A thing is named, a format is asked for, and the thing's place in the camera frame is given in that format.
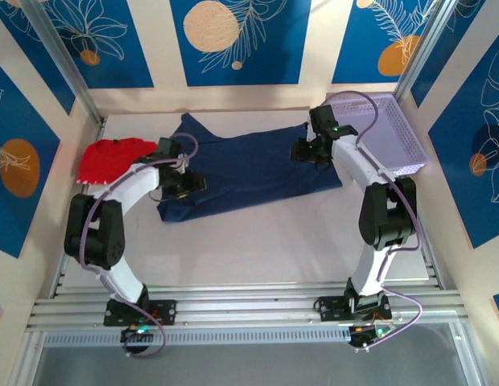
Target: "purple cable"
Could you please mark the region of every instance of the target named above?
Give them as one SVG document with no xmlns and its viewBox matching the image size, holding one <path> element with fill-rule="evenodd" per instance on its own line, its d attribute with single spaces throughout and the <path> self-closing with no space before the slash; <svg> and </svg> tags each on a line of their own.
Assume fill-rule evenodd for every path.
<svg viewBox="0 0 499 386">
<path fill-rule="evenodd" d="M 381 276 L 382 276 L 382 274 L 383 274 L 383 272 L 384 272 L 384 270 L 386 268 L 387 261 L 389 260 L 389 256 L 392 253 L 401 252 L 401 251 L 413 252 L 413 251 L 418 251 L 418 250 L 421 249 L 421 247 L 423 245 L 423 242 L 422 242 L 422 240 L 423 240 L 422 239 L 422 229 L 421 229 L 421 226 L 419 225 L 418 218 L 416 217 L 416 215 L 414 213 L 414 209 L 412 209 L 412 206 L 409 204 L 409 201 L 407 200 L 406 196 L 402 193 L 402 191 L 400 190 L 400 188 L 394 183 L 394 181 L 391 178 L 389 178 L 388 175 L 386 175 L 385 173 L 381 173 L 380 172 L 381 168 L 377 165 L 377 163 L 370 156 L 368 156 L 367 153 L 364 152 L 363 149 L 359 146 L 359 143 L 361 142 L 362 137 L 364 137 L 366 135 L 366 133 L 368 131 L 370 131 L 371 128 L 375 125 L 375 123 L 377 123 L 377 120 L 378 120 L 378 106 L 377 106 L 377 103 L 369 95 L 367 95 L 367 94 L 365 94 L 363 92 L 360 92 L 360 91 L 341 91 L 341 92 L 336 92 L 335 94 L 332 94 L 331 96 L 329 96 L 328 98 L 326 98 L 321 105 L 326 105 L 328 102 L 330 102 L 332 99 L 334 99 L 334 97 L 336 97 L 338 95 L 341 95 L 341 94 L 345 94 L 345 93 L 357 94 L 357 95 L 359 95 L 361 97 L 364 97 L 373 106 L 373 109 L 374 109 L 374 112 L 375 112 L 374 118 L 371 121 L 371 123 L 368 125 L 368 127 L 366 127 L 364 130 L 362 130 L 362 132 L 359 133 L 359 135 L 357 136 L 357 140 L 355 141 L 355 146 L 357 147 L 359 153 L 362 154 L 362 156 L 375 168 L 375 170 L 379 173 L 379 175 L 389 185 L 391 185 L 391 187 L 394 189 L 394 191 L 396 192 L 396 194 L 398 195 L 398 197 L 402 201 L 403 205 L 405 206 L 407 212 L 409 213 L 409 217 L 412 220 L 412 224 L 414 225 L 414 229 L 416 230 L 416 238 L 418 239 L 418 244 L 415 247 L 391 248 L 391 249 L 389 249 L 387 251 L 386 258 L 382 262 L 382 265 L 381 265 L 380 270 L 378 271 L 378 275 L 377 275 L 377 281 L 380 281 L 381 280 Z M 358 350 L 358 351 L 369 350 L 371 347 L 375 347 L 378 344 L 380 344 L 382 342 L 385 342 L 387 339 L 390 339 L 393 336 L 399 334 L 400 332 L 406 330 L 407 328 L 409 328 L 410 326 L 412 326 L 413 324 L 415 324 L 421 318 L 421 314 L 423 312 L 423 306 L 416 299 L 411 298 L 410 296 L 406 296 L 404 294 L 400 294 L 398 292 L 395 292 L 395 291 L 393 291 L 391 289 L 388 289 L 386 287 L 383 287 L 383 286 L 382 286 L 382 289 L 387 294 L 396 295 L 396 296 L 398 296 L 398 297 L 400 297 L 402 299 L 405 299 L 405 300 L 408 300 L 410 302 L 413 302 L 416 306 L 418 306 L 419 311 L 416 314 L 416 316 L 412 320 L 410 320 L 407 324 L 405 324 L 404 326 L 398 328 L 396 331 L 393 331 L 393 332 L 389 333 L 384 338 L 379 339 L 375 343 L 372 343 L 372 344 L 370 344 L 370 345 L 368 345 L 366 347 L 357 348 L 356 350 Z"/>
<path fill-rule="evenodd" d="M 160 330 L 160 332 L 162 333 L 162 337 L 163 337 L 162 346 L 160 346 L 160 348 L 157 351 L 155 351 L 155 352 L 153 352 L 151 354 L 133 355 L 133 354 L 131 354 L 131 353 L 129 353 L 127 351 L 127 343 L 128 343 L 128 340 L 130 340 L 130 339 L 127 339 L 125 341 L 125 343 L 123 345 L 123 350 L 125 351 L 126 355 L 133 356 L 134 358 L 139 358 L 139 359 L 151 358 L 151 357 L 157 356 L 158 354 L 160 354 L 160 352 L 162 352 L 163 348 L 166 345 L 166 341 L 167 341 L 166 340 L 165 330 L 163 329 L 162 324 L 155 317 L 153 317 L 151 314 L 149 314 L 148 312 L 146 312 L 145 310 L 143 310 L 142 308 L 140 308 L 136 304 L 128 302 L 127 300 L 125 300 L 122 297 L 118 297 L 116 290 L 108 283 L 107 280 L 105 280 L 103 278 L 103 276 L 101 275 L 101 271 L 98 268 L 95 268 L 95 267 L 92 267 L 92 266 L 88 266 L 88 265 L 85 264 L 85 244 L 86 244 L 86 240 L 87 240 L 87 233 L 89 232 L 89 226 L 92 223 L 92 218 L 93 218 L 94 213 L 96 212 L 97 208 L 99 207 L 99 204 L 106 197 L 108 197 L 115 189 L 117 189 L 122 183 L 124 183 L 131 176 L 136 175 L 139 171 L 144 170 L 144 169 L 146 169 L 148 167 L 162 165 L 164 163 L 175 163 L 175 162 L 187 161 L 188 159 L 194 157 L 196 155 L 196 153 L 198 152 L 198 149 L 199 149 L 200 145 L 199 145 L 198 141 L 191 134 L 188 134 L 188 133 L 176 133 L 172 137 L 173 138 L 175 138 L 175 137 L 187 137 L 187 138 L 190 138 L 194 142 L 194 150 L 189 155 L 187 155 L 187 156 L 185 156 L 183 158 L 163 159 L 163 160 L 158 160 L 158 161 L 150 162 L 150 163 L 148 163 L 146 165 L 142 165 L 142 166 L 138 167 L 137 169 L 135 169 L 135 171 L 131 171 L 130 173 L 128 173 L 128 174 L 123 175 L 122 177 L 120 177 L 117 181 L 115 181 L 110 186 L 109 190 L 105 191 L 102 195 L 99 196 L 99 198 L 96 199 L 96 202 L 90 208 L 89 214 L 87 215 L 87 218 L 85 219 L 85 223 L 84 223 L 84 226 L 83 226 L 83 231 L 81 233 L 81 238 L 80 238 L 79 260 L 80 260 L 81 268 L 85 269 L 86 271 L 94 272 L 96 275 L 99 275 L 100 282 L 109 291 L 110 296 L 111 296 L 112 299 L 117 300 L 118 302 L 122 302 L 122 303 L 126 304 L 127 306 L 131 307 L 132 309 L 136 310 L 140 314 L 144 315 L 146 318 L 148 318 L 149 320 L 151 320 L 158 327 L 158 329 Z"/>
</svg>

